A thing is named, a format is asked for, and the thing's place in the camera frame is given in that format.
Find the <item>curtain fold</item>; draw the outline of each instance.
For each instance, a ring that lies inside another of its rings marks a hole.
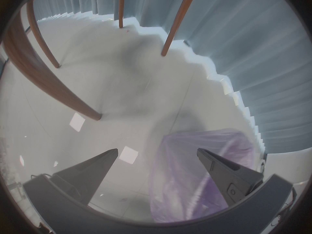
[[[92,11],[114,14],[119,0],[35,0],[36,19]],[[182,0],[125,0],[124,18],[169,33]],[[175,40],[210,57],[255,117],[266,153],[312,146],[312,44],[285,0],[193,0]]]

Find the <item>white paper square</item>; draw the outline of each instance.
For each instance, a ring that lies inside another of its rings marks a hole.
[[[138,152],[136,150],[133,150],[132,148],[125,146],[123,151],[121,152],[119,159],[129,163],[133,164],[136,157],[138,157]]]
[[[82,118],[78,113],[75,113],[69,125],[77,132],[80,131],[85,119]]]

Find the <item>floor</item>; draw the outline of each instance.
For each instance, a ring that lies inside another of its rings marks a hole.
[[[103,116],[94,121],[81,115],[85,122],[77,132],[69,125],[75,111],[39,90],[12,63],[6,65],[0,135],[22,182],[109,149],[118,148],[120,155],[127,146],[138,152],[134,163],[116,159],[89,206],[123,219],[153,221],[148,177],[163,135],[236,128],[255,143],[248,121],[221,83],[207,80],[205,69],[186,61],[181,51],[170,49],[162,57],[158,35],[139,34],[133,26],[118,29],[99,18],[65,16],[38,25],[61,68],[53,67],[30,32],[34,49]]]

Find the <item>purple plastic bag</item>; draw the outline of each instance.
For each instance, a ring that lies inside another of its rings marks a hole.
[[[252,168],[254,149],[234,129],[165,135],[149,179],[151,213],[156,222],[196,219],[228,207],[197,157],[204,148]]]

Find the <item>brown wooden pole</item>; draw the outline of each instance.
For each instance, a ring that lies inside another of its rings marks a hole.
[[[41,60],[25,34],[20,12],[10,25],[3,43],[12,63],[38,88],[79,113],[95,120],[101,118],[101,114],[70,91]]]
[[[161,55],[164,57],[166,56],[168,49],[174,39],[174,35],[177,33],[177,30],[186,14],[186,11],[188,10],[189,6],[191,5],[193,0],[183,0],[181,3],[181,6],[177,12],[176,17],[174,18],[174,23],[171,26],[169,35],[167,37],[167,40],[163,46],[163,50],[161,52]]]
[[[29,2],[27,2],[27,17],[28,17],[29,26],[30,26],[30,28],[34,34],[34,37],[36,38],[39,46],[41,47],[43,52],[46,54],[46,56],[49,58],[50,62],[52,62],[54,67],[59,68],[60,64],[55,59],[54,55],[51,53],[48,45],[45,43],[45,41],[44,41],[44,39],[40,33],[37,21],[35,19],[33,0],[30,0]]]
[[[119,7],[118,7],[119,28],[123,27],[123,7],[124,7],[124,0],[119,0]]]

